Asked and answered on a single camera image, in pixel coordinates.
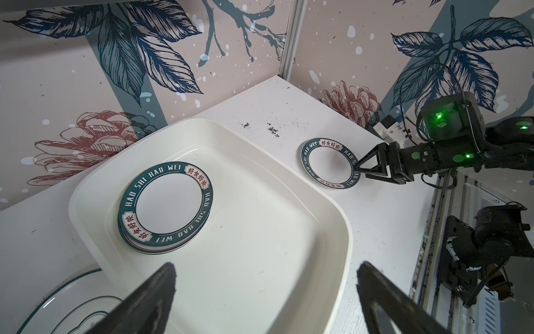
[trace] wall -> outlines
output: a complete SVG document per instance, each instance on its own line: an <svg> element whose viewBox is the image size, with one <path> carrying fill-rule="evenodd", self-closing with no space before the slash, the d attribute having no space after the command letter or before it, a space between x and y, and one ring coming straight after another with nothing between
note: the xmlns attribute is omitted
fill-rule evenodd
<svg viewBox="0 0 534 334"><path fill-rule="evenodd" d="M291 1L0 14L0 210L278 74Z"/></svg>
<svg viewBox="0 0 534 334"><path fill-rule="evenodd" d="M532 0L308 2L289 81L359 125L402 121L400 102L415 121L416 107L459 91L437 60L475 93L486 124L534 115ZM510 198L532 191L531 172L491 175Z"/></svg>

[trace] leaf illustration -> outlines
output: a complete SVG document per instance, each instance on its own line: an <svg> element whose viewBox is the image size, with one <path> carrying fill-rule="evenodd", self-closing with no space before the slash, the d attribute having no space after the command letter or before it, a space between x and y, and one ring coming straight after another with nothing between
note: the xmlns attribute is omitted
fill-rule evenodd
<svg viewBox="0 0 534 334"><path fill-rule="evenodd" d="M474 53L457 51L452 55L450 68L456 74L462 89L473 92L479 106L494 111L493 100L499 76L490 63Z"/></svg>
<svg viewBox="0 0 534 334"><path fill-rule="evenodd" d="M419 114L421 108L430 101L442 96L460 92L456 81L452 80L452 73L446 67L442 67L432 75L429 83L423 90L422 95L415 102L415 113Z"/></svg>
<svg viewBox="0 0 534 334"><path fill-rule="evenodd" d="M144 0L124 4L136 23L169 42L200 34L174 0Z"/></svg>
<svg viewBox="0 0 534 334"><path fill-rule="evenodd" d="M407 102L421 95L430 78L442 66L436 63L437 57L428 57L412 64L400 74L393 88L393 106Z"/></svg>
<svg viewBox="0 0 534 334"><path fill-rule="evenodd" d="M133 43L148 75L158 84L180 93L202 93L184 58L158 35L132 23Z"/></svg>
<svg viewBox="0 0 534 334"><path fill-rule="evenodd" d="M86 5L29 10L20 20L6 22L32 33L69 38L88 34L103 17L102 5Z"/></svg>
<svg viewBox="0 0 534 334"><path fill-rule="evenodd" d="M477 52L533 46L530 30L511 18L480 19L462 31L459 41Z"/></svg>
<svg viewBox="0 0 534 334"><path fill-rule="evenodd" d="M111 11L100 27L98 51L102 69L111 81L140 103L145 68L132 43L130 27Z"/></svg>
<svg viewBox="0 0 534 334"><path fill-rule="evenodd" d="M443 41L435 33L406 33L400 36L391 34L397 49L410 57L429 57L436 55Z"/></svg>

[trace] tray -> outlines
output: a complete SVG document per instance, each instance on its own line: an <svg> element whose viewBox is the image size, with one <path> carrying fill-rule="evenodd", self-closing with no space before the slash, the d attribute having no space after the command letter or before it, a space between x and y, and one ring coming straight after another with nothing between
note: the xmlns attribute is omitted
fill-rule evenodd
<svg viewBox="0 0 534 334"><path fill-rule="evenodd" d="M119 201L134 177L168 161L202 168L217 196L186 245L138 253L119 234ZM200 118L156 131L105 161L74 191L69 216L124 295L174 263L167 334L329 332L352 252L339 205L249 140Z"/></svg>

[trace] tabletop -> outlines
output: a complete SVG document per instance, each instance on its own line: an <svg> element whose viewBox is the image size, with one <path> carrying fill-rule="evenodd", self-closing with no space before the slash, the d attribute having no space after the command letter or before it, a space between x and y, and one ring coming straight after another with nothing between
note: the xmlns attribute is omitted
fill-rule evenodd
<svg viewBox="0 0 534 334"><path fill-rule="evenodd" d="M195 117L215 120L247 137L306 177L300 147L309 139L333 139L360 158L382 142L277 76ZM98 267L68 217L71 194L95 167L0 212L1 332L16 332L56 287ZM417 178L397 185L364 176L348 189L317 186L345 211L354 238L331 333L366 333L356 270L369 261L408 294L434 189Z"/></svg>

